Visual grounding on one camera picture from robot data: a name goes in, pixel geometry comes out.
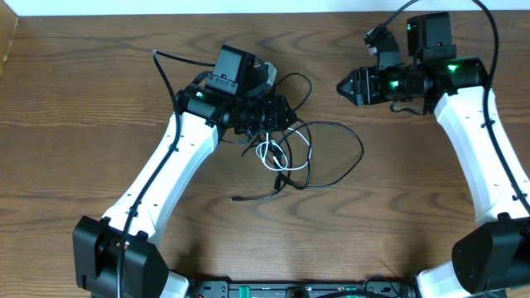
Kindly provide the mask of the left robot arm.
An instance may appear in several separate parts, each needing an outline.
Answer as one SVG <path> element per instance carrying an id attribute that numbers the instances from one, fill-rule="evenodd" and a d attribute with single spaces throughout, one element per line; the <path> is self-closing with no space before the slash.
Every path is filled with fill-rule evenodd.
<path id="1" fill-rule="evenodd" d="M 270 62 L 224 45 L 189 85 L 169 82 L 173 113 L 165 135 L 123 196 L 101 219 L 73 231 L 75 280 L 93 297 L 184 297 L 190 282 L 172 272 L 159 247 L 173 209 L 226 131 L 254 137 L 288 129 L 296 115 L 274 90 Z"/>

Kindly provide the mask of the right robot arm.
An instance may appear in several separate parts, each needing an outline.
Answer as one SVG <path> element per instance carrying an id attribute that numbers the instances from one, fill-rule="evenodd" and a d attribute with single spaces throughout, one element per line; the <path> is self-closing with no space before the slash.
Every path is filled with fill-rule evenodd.
<path id="1" fill-rule="evenodd" d="M 497 295 L 529 283 L 529 179 L 504 131 L 477 57 L 459 57 L 447 13 L 407 21 L 407 52 L 385 24 L 364 38 L 378 63 L 352 70 L 337 92 L 357 106 L 420 98 L 449 137 L 470 188 L 476 229 L 452 248 L 451 259 L 416 277 L 418 297 Z"/>

